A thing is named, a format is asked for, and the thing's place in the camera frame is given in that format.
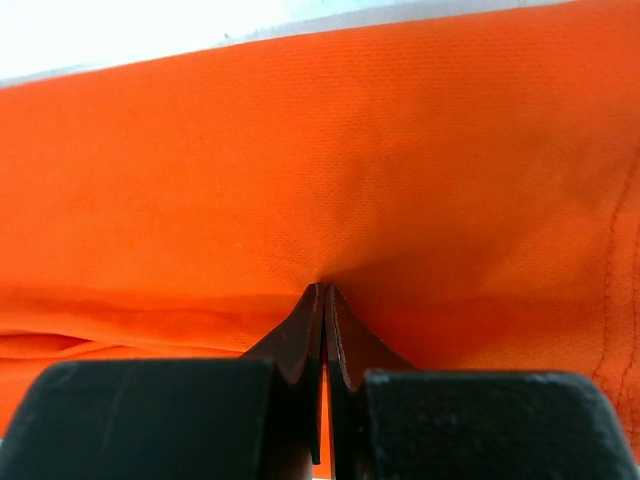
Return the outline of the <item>orange t shirt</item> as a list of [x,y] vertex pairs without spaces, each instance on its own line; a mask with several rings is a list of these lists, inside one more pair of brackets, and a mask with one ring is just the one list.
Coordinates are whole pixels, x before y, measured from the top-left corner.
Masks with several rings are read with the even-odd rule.
[[639,449],[639,5],[1,92],[1,431],[59,363],[231,359],[333,283],[424,370],[561,370]]

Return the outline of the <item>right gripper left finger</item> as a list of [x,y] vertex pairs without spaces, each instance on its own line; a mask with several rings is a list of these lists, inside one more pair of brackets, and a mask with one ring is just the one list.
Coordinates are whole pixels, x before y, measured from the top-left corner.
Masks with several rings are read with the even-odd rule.
[[5,479],[309,479],[320,460],[322,286],[236,359],[63,362],[1,444]]

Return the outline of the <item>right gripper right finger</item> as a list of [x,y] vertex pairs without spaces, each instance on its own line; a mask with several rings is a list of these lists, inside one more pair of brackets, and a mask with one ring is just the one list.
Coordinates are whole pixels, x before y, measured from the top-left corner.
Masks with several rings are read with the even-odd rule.
[[562,371],[428,371],[329,287],[324,300],[335,479],[635,479],[612,405]]

